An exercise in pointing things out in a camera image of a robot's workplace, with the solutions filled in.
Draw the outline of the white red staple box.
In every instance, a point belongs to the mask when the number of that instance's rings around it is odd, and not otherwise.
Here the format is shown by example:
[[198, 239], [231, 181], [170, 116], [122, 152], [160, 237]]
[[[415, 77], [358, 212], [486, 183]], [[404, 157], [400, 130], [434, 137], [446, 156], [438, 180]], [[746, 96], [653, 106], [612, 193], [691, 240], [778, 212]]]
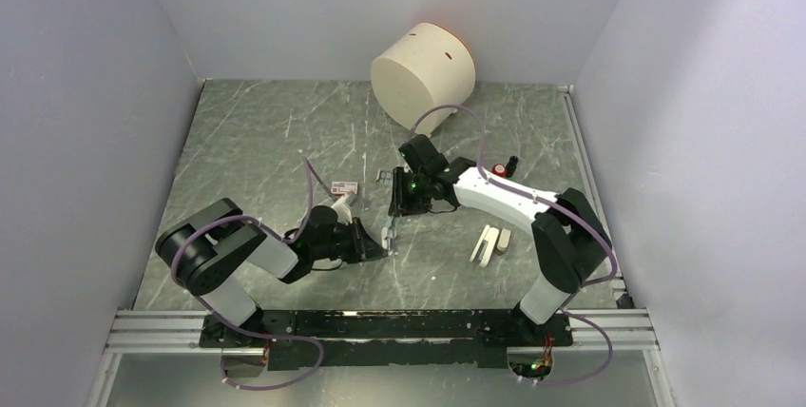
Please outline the white red staple box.
[[360, 184], [352, 181], [332, 181], [331, 192], [338, 197], [347, 194], [358, 195], [360, 193]]

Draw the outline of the small black cylinder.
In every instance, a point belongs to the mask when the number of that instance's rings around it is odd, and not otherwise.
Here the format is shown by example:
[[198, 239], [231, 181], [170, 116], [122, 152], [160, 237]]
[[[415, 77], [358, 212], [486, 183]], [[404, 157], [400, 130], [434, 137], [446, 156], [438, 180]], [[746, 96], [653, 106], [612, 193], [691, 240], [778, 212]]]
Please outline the small black cylinder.
[[506, 163], [505, 169], [505, 177], [511, 178], [515, 171], [517, 170], [517, 166], [519, 164], [520, 159], [517, 156], [510, 156], [508, 162]]

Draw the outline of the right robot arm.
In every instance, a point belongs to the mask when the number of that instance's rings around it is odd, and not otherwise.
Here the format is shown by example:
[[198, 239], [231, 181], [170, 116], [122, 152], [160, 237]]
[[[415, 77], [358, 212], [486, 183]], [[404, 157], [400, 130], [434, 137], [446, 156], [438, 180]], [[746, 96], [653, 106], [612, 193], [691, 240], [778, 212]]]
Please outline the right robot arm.
[[575, 188], [545, 192], [500, 178], [474, 160], [448, 160], [422, 134], [398, 152], [405, 166], [393, 173], [391, 214], [425, 214], [444, 201], [488, 213], [532, 236], [539, 275], [518, 301], [512, 321], [515, 337], [525, 344], [547, 334], [548, 320], [612, 253], [604, 227]]

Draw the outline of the red black stamp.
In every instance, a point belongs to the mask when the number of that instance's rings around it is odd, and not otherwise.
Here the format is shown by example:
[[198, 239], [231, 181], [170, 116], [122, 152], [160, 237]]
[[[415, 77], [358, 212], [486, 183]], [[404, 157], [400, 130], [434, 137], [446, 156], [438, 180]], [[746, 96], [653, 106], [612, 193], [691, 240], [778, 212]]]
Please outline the red black stamp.
[[495, 176], [506, 178], [508, 170], [505, 165], [495, 164], [492, 167], [491, 173], [494, 174]]

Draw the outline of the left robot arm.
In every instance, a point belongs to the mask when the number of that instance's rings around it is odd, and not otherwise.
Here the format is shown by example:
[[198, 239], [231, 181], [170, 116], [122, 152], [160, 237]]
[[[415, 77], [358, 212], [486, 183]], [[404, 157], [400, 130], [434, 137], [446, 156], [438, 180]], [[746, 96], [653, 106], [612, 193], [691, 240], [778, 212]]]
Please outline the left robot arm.
[[279, 235], [228, 198], [220, 199], [165, 230], [156, 254], [173, 282], [225, 322], [225, 334], [248, 346], [264, 330], [263, 311], [235, 278], [251, 263], [290, 284], [326, 263], [338, 267], [387, 257], [343, 201], [311, 207], [296, 228]]

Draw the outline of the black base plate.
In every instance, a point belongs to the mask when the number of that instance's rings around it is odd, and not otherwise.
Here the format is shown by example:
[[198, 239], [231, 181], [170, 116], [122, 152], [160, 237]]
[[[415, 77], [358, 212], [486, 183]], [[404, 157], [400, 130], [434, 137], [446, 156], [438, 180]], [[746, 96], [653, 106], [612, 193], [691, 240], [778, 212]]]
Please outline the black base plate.
[[264, 330], [245, 336], [214, 316], [203, 321], [202, 349], [267, 353], [269, 371], [313, 366], [473, 364], [509, 368], [514, 348], [569, 347], [567, 317], [537, 325], [513, 309], [391, 311], [267, 310]]

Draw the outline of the cream cylindrical stool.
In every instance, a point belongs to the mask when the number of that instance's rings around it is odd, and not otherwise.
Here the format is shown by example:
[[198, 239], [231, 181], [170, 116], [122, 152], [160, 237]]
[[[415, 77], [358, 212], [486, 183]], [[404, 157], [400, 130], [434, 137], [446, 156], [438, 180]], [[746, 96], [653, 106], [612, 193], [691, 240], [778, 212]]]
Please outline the cream cylindrical stool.
[[476, 84], [470, 50], [452, 31], [420, 23], [371, 65], [375, 99], [395, 122], [432, 135]]

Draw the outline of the aluminium rail frame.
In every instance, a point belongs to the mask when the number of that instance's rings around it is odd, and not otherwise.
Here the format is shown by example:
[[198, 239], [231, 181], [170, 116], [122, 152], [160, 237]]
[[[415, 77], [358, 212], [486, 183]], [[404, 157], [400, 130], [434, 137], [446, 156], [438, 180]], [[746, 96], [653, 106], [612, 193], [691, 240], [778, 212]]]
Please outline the aluminium rail frame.
[[428, 136], [367, 82], [205, 82], [107, 405], [662, 406], [556, 87]]

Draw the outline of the staple tray with staples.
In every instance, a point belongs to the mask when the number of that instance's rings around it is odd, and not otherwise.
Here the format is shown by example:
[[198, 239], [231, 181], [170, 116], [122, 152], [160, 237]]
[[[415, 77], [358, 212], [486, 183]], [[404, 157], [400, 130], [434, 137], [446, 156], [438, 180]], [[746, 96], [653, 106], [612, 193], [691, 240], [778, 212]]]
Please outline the staple tray with staples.
[[378, 170], [375, 182], [377, 184], [391, 185], [393, 183], [393, 173], [389, 170]]

